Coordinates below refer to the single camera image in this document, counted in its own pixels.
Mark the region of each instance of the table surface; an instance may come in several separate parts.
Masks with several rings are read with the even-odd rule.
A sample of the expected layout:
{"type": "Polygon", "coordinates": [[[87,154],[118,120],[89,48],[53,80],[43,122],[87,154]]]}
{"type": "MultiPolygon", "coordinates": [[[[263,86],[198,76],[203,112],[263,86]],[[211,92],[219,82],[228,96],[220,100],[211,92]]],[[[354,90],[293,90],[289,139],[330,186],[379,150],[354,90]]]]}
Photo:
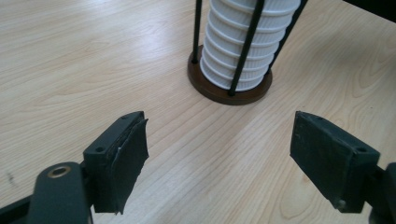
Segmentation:
{"type": "MultiPolygon", "coordinates": [[[[123,216],[95,223],[367,223],[343,215],[290,158],[297,110],[396,161],[396,23],[310,0],[257,103],[214,103],[190,84],[195,2],[0,2],[0,206],[143,110],[147,160],[123,216]]],[[[203,5],[206,24],[208,1],[203,5]]],[[[201,29],[201,40],[205,36],[201,29]]]]}

